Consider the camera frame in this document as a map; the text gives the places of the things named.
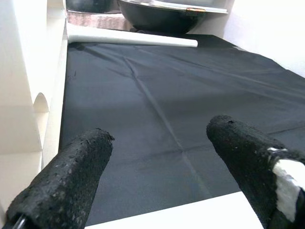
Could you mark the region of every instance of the white pipe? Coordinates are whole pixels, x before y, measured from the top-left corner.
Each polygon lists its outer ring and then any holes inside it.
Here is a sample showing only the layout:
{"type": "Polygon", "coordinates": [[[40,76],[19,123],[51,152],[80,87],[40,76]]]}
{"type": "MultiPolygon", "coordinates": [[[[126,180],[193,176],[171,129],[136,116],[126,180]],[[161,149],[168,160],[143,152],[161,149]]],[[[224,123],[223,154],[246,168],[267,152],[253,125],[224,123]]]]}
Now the white pipe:
{"type": "Polygon", "coordinates": [[[175,37],[157,36],[143,33],[97,29],[67,23],[68,41],[102,42],[119,44],[168,45],[181,47],[197,47],[196,40],[175,37]]]}

